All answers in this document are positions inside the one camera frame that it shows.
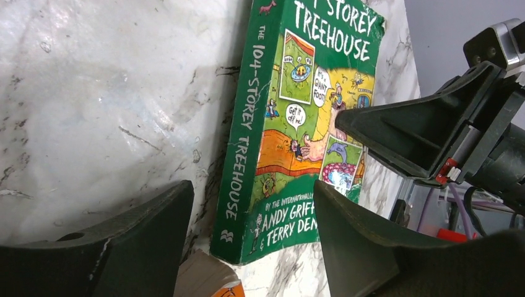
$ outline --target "red component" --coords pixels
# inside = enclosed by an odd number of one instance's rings
[[[452,158],[448,158],[443,167],[441,167],[440,172],[438,173],[438,176],[436,176],[436,180],[440,184],[446,184],[448,181],[448,178],[446,177],[448,171],[450,168],[457,166],[458,162]]]
[[[443,240],[452,241],[454,243],[464,243],[468,240],[465,234],[457,233],[457,232],[450,231],[447,229],[440,229],[438,231],[438,236],[436,237],[443,239]],[[477,237],[477,234],[474,233],[472,235],[472,238],[474,239],[476,237]]]

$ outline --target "book cover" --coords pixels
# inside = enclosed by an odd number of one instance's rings
[[[384,19],[360,0],[254,0],[210,252],[246,264],[319,240],[313,182],[358,202],[363,147],[335,128],[372,104]]]

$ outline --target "white marble countertop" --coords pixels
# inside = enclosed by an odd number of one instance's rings
[[[375,104],[419,96],[403,0],[386,19]],[[0,2],[0,244],[56,240],[189,179],[186,250],[206,249],[251,1]],[[367,160],[360,204],[401,179]],[[236,268],[247,296],[327,296],[319,244]]]

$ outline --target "gray wall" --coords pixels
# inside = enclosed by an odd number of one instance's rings
[[[421,96],[468,69],[467,40],[495,23],[525,20],[525,0],[405,0],[405,6]],[[525,108],[513,123],[525,127]]]

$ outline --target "speech bubble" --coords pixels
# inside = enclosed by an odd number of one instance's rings
[[[313,92],[312,99],[317,107],[322,107],[326,101],[326,92],[329,88],[332,88],[332,82],[328,72],[321,67],[317,67],[315,70],[315,76],[313,78]]]
[[[282,59],[282,61],[284,63],[290,63],[290,64],[293,64],[293,57],[292,56],[284,56],[284,58]]]
[[[306,121],[305,109],[299,104],[288,105],[288,107],[286,107],[286,120],[295,128],[295,132],[297,132],[299,126]]]

